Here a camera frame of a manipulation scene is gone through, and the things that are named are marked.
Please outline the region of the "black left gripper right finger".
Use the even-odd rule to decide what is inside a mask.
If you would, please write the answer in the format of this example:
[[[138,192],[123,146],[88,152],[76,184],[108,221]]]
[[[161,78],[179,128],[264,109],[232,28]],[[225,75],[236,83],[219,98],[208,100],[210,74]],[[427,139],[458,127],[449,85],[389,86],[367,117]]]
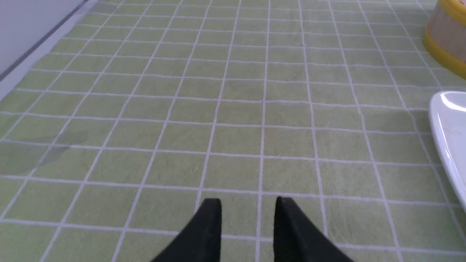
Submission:
[[[277,197],[273,218],[275,262],[351,262],[289,197]]]

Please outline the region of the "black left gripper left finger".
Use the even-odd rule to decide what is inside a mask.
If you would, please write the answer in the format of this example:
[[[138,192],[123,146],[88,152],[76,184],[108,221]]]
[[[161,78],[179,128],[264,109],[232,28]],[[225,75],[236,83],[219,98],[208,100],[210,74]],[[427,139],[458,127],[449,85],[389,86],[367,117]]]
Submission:
[[[152,261],[219,262],[221,231],[221,201],[207,198],[182,231]]]

